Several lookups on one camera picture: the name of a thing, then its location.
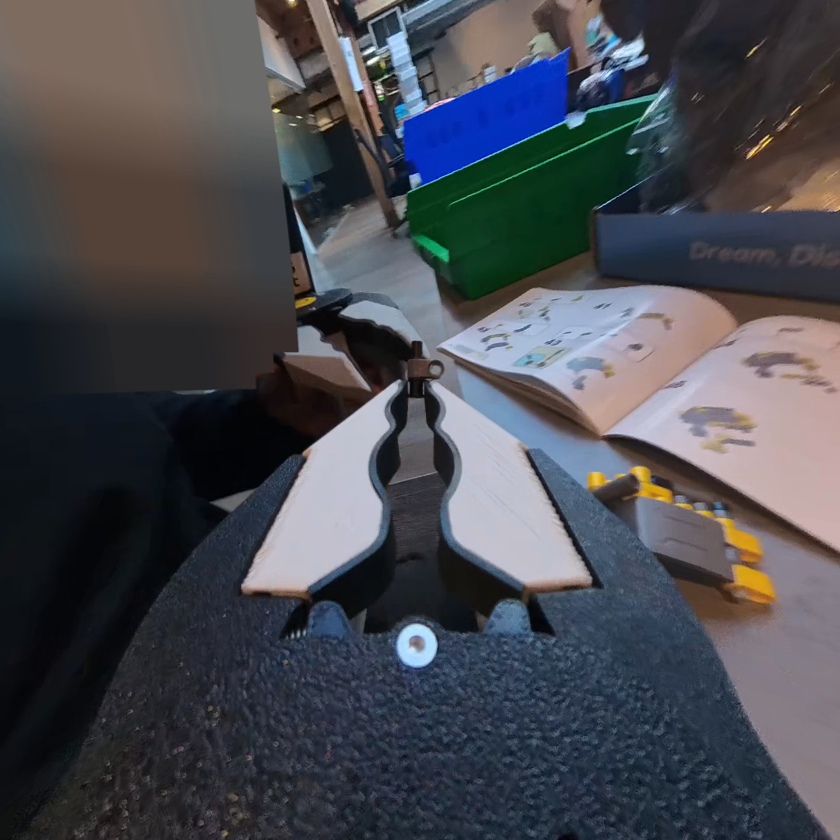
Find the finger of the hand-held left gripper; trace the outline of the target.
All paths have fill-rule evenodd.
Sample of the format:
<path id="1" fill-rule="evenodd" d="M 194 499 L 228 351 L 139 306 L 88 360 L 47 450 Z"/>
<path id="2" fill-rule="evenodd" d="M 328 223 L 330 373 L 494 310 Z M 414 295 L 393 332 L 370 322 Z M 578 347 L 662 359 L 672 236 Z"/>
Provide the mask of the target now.
<path id="1" fill-rule="evenodd" d="M 275 353 L 275 363 L 285 372 L 296 395 L 320 392 L 361 403 L 372 399 L 370 383 L 351 357 L 342 351 Z"/>
<path id="2" fill-rule="evenodd" d="M 339 325 L 349 343 L 368 344 L 387 351 L 400 361 L 429 359 L 426 343 L 394 306 L 373 300 L 356 300 L 339 312 Z"/>

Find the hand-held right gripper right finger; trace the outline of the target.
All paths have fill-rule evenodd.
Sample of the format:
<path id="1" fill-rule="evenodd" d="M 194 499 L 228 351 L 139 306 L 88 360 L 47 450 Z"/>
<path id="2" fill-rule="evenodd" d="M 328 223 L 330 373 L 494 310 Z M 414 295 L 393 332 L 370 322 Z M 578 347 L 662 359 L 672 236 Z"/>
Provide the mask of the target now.
<path id="1" fill-rule="evenodd" d="M 590 588 L 529 448 L 460 397 L 427 385 L 434 464 L 446 491 L 440 567 L 462 595 L 536 595 Z"/>

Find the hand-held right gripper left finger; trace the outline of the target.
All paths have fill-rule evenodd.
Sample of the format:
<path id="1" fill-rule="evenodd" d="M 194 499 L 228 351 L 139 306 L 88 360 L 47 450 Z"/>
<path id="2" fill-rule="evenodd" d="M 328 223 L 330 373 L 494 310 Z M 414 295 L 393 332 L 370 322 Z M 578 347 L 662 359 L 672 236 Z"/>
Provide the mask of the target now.
<path id="1" fill-rule="evenodd" d="M 385 488 L 398 467 L 402 408 L 398 381 L 305 451 L 243 594 L 320 598 L 326 586 L 374 558 L 390 528 Z"/>

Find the grey connector with black pin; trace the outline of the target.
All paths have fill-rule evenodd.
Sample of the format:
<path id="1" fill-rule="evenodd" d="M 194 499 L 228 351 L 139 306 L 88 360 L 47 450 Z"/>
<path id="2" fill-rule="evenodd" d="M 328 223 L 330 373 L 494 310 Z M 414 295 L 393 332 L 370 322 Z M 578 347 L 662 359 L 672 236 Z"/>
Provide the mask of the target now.
<path id="1" fill-rule="evenodd" d="M 444 372 L 443 362 L 426 356 L 421 340 L 412 341 L 411 356 L 406 363 L 406 393 L 409 398 L 425 398 L 427 385 L 438 381 Z"/>

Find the person's left forearm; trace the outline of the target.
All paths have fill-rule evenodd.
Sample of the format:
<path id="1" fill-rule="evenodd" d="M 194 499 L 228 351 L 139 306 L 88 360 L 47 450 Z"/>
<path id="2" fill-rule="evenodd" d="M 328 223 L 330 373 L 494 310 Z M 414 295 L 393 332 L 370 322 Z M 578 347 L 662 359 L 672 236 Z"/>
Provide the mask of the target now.
<path id="1" fill-rule="evenodd" d="M 196 495 L 216 501 L 257 488 L 314 437 L 270 414 L 255 388 L 149 396 Z"/>

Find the person's left hand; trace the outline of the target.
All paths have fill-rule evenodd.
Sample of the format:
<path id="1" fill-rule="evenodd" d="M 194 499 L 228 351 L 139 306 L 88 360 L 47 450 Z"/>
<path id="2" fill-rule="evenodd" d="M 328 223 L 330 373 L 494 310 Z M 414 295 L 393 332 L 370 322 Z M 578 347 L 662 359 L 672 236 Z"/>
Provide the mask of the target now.
<path id="1" fill-rule="evenodd" d="M 341 392 L 295 383 L 276 368 L 258 374 L 255 388 L 269 415 L 301 434 L 320 438 L 332 431 L 373 397 L 373 392 Z"/>

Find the green plastic bin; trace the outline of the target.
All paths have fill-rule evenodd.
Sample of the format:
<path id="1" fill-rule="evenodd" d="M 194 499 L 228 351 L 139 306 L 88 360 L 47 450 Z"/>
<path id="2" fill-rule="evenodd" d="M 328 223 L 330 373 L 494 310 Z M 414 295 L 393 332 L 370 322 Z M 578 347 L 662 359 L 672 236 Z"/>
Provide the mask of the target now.
<path id="1" fill-rule="evenodd" d="M 588 111 L 413 189 L 414 248 L 438 280 L 483 298 L 590 248 L 590 216 L 634 184 L 627 154 L 655 95 Z"/>

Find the grey yellow brick subassembly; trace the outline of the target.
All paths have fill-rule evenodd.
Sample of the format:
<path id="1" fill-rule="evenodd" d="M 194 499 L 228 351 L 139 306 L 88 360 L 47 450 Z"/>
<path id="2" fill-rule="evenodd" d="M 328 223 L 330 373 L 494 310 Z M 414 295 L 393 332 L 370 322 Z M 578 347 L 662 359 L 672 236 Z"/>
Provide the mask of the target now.
<path id="1" fill-rule="evenodd" d="M 726 503 L 690 499 L 642 466 L 612 477 L 592 471 L 586 487 L 678 580 L 714 588 L 735 602 L 769 606 L 777 594 L 761 570 L 763 546 Z"/>

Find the blue plastic bin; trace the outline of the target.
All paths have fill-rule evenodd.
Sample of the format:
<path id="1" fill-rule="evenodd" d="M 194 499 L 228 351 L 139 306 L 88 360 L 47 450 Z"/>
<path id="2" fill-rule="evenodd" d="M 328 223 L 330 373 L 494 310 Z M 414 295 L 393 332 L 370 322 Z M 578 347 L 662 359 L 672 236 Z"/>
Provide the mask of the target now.
<path id="1" fill-rule="evenodd" d="M 431 182 L 562 123 L 570 49 L 407 118 L 406 163 Z"/>

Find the white building instruction booklet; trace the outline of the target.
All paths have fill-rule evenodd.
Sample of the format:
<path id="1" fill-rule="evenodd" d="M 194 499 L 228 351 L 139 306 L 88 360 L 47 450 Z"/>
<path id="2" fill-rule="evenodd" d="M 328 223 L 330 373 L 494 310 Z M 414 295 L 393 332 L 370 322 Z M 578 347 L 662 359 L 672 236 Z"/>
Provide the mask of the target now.
<path id="1" fill-rule="evenodd" d="M 839 328 L 677 287 L 534 288 L 438 351 L 839 548 Z"/>

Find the clear plastic bag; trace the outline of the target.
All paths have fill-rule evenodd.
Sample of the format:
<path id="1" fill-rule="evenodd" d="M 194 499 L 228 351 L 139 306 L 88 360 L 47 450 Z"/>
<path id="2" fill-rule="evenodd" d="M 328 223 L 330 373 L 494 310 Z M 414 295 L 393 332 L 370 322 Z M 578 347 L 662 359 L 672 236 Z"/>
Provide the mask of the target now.
<path id="1" fill-rule="evenodd" d="M 839 2 L 700 2 L 636 127 L 644 214 L 839 209 Z"/>

